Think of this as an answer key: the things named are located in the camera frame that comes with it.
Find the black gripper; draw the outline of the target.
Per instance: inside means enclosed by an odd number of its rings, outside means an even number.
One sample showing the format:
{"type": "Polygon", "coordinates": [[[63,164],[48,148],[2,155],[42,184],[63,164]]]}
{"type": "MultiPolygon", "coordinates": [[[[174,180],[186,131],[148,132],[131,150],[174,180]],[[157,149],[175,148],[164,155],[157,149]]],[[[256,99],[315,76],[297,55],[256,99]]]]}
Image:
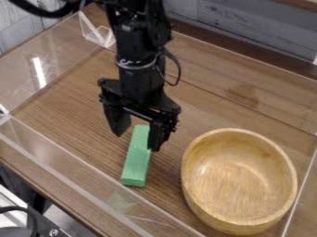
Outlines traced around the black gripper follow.
{"type": "Polygon", "coordinates": [[[164,93],[164,85],[178,85],[166,79],[166,60],[156,59],[141,65],[117,60],[119,79],[101,78],[100,102],[111,132],[116,136],[125,133],[131,125],[131,115],[149,121],[147,147],[157,152],[170,135],[176,130],[180,107],[164,93]]]}

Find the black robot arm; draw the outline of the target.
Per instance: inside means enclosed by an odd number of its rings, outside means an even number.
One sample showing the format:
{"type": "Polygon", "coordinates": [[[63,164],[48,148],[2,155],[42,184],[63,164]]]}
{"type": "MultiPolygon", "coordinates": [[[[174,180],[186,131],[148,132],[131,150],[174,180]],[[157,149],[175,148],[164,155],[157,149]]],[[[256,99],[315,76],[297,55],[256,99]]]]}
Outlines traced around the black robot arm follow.
{"type": "Polygon", "coordinates": [[[175,132],[180,106],[164,92],[166,61],[176,60],[166,44],[172,25],[162,0],[103,0],[115,36],[116,80],[99,80],[99,95],[111,131],[120,136],[137,117],[149,123],[147,148],[156,152],[175,132]]]}

